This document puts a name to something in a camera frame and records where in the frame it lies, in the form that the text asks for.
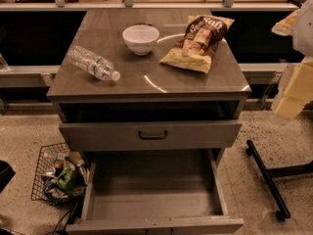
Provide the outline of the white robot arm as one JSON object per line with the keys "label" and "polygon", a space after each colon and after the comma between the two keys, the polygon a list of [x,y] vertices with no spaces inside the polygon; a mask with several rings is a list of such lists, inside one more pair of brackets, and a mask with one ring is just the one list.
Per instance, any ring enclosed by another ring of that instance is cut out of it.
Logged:
{"label": "white robot arm", "polygon": [[313,0],[272,27],[272,32],[292,37],[292,48],[304,58],[297,65],[288,64],[279,82],[279,92],[271,106],[272,121],[286,124],[313,101]]}

